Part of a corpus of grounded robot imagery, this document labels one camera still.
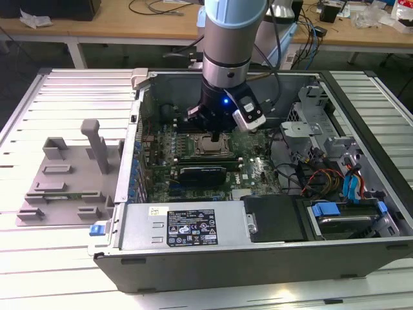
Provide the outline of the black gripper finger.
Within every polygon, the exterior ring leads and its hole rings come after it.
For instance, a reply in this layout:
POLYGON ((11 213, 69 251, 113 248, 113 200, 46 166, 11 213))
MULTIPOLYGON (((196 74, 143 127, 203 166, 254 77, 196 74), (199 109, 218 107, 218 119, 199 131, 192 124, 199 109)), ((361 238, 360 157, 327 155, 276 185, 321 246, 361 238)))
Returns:
POLYGON ((216 128, 216 139, 219 140, 224 134, 232 134, 238 126, 236 124, 220 124, 216 128))
POLYGON ((209 133, 211 142, 216 142, 215 116, 205 106, 189 109, 188 121, 199 130, 209 133))

